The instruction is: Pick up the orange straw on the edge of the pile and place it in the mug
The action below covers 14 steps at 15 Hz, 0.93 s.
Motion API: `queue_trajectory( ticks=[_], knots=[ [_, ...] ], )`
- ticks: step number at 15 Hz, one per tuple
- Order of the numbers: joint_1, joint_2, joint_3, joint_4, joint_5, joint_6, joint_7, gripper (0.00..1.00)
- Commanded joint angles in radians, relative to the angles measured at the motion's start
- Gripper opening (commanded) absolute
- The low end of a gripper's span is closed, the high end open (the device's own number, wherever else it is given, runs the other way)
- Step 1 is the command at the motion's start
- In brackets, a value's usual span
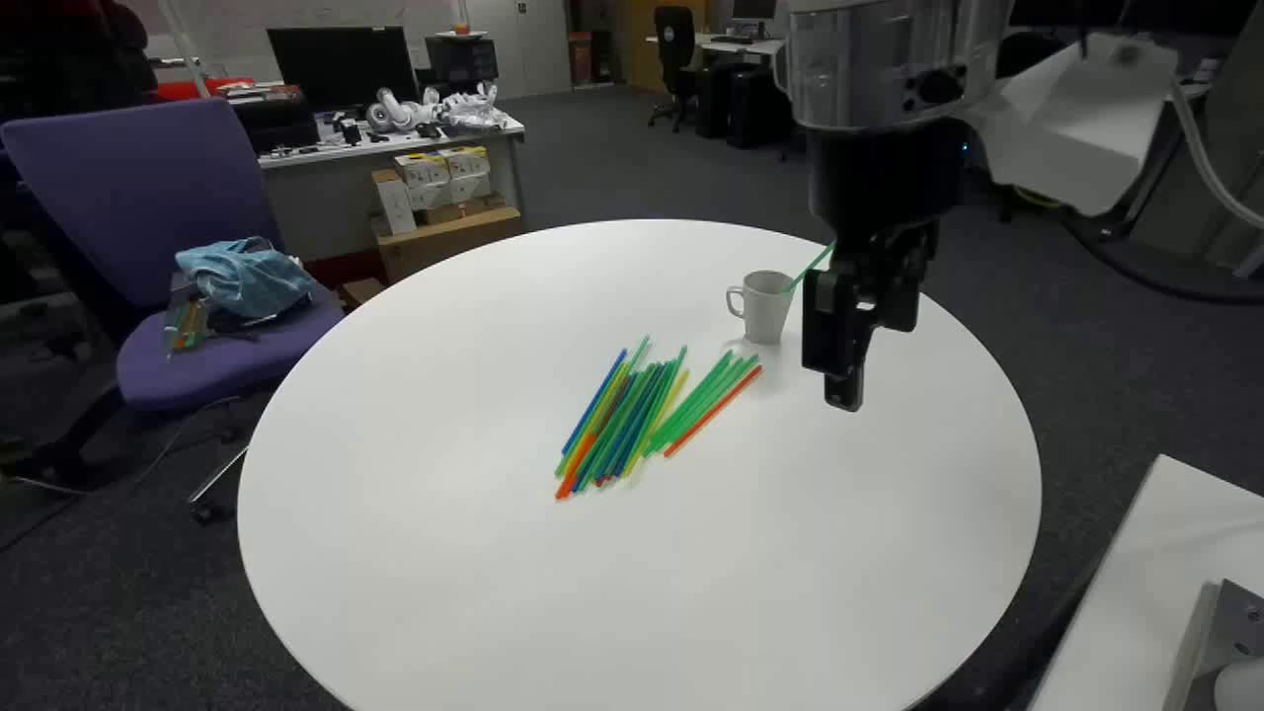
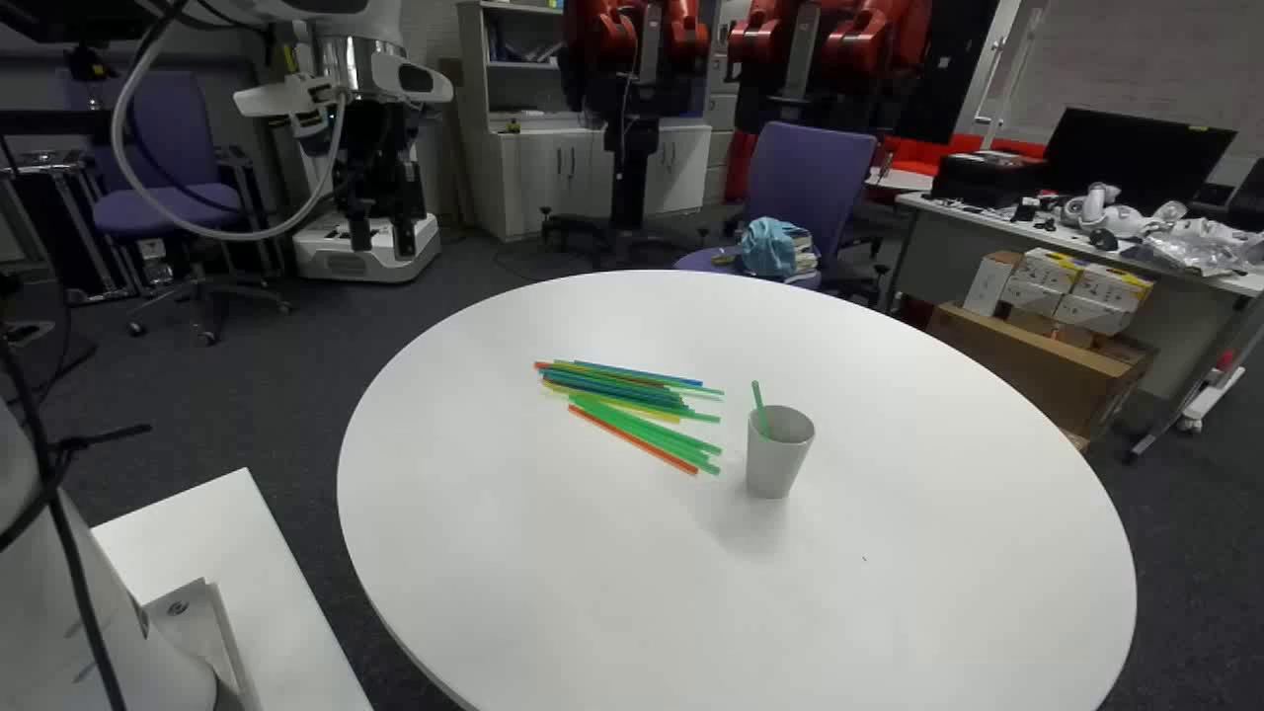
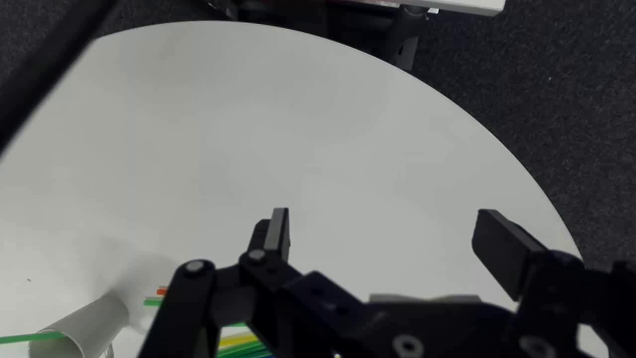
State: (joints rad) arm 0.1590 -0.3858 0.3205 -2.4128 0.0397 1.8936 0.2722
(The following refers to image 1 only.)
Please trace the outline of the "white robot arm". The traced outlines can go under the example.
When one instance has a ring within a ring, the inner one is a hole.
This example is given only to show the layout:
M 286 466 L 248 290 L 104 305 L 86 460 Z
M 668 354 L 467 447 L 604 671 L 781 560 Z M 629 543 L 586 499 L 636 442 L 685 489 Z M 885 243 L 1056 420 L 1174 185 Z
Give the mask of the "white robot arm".
M 864 404 L 876 329 L 914 330 L 939 218 L 962 197 L 968 111 L 995 84 L 1014 0 L 791 0 L 781 93 L 806 136 L 824 264 L 802 276 L 802 364 Z

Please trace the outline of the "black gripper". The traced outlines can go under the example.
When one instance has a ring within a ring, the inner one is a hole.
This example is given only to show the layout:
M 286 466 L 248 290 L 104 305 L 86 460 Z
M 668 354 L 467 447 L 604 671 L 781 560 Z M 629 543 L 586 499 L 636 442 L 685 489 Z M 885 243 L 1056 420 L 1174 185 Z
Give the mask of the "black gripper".
M 802 364 L 824 369 L 843 412 L 864 404 L 872 329 L 918 329 L 939 218 L 962 197 L 968 140 L 960 119 L 811 135 L 811 209 L 835 231 L 835 255 L 802 279 Z

